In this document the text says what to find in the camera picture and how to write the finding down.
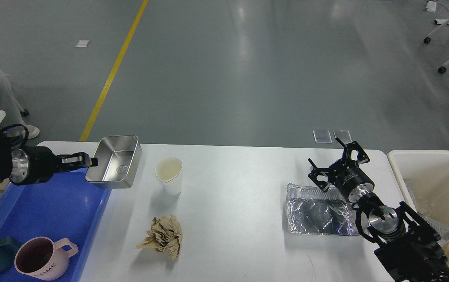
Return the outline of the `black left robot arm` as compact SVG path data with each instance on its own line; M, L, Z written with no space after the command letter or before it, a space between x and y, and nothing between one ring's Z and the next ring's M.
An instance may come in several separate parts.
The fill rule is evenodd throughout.
M29 127L13 124L0 129L0 181L17 186L45 183L56 173L98 166L85 152L55 155L45 146L27 146Z

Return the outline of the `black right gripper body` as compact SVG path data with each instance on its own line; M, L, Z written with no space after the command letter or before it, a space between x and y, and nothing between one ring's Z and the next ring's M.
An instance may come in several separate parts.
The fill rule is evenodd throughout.
M343 164L337 161L329 168L328 182L334 185L349 203L357 203L364 195L375 188L374 182L364 173L355 161Z

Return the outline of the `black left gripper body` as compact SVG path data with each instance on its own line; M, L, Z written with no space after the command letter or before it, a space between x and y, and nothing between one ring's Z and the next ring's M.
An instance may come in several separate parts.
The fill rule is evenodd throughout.
M44 146L29 146L11 151L12 170L9 180L16 185L45 183L55 173L76 170L64 164L65 155L55 155Z

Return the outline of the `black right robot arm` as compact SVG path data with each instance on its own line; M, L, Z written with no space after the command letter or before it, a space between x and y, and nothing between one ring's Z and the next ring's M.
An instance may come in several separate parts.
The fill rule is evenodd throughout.
M406 202L385 205L375 184L360 168L370 158L357 141L344 143L340 159L323 168L309 159L309 179L326 192L334 186L356 212L359 234L378 248L374 251L395 282L449 282L448 258L440 234Z

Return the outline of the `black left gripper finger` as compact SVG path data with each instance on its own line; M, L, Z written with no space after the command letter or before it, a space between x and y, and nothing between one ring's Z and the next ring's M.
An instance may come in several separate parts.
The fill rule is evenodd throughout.
M78 170L98 166L98 159L90 157L85 152L76 152L72 155L60 155L61 170Z

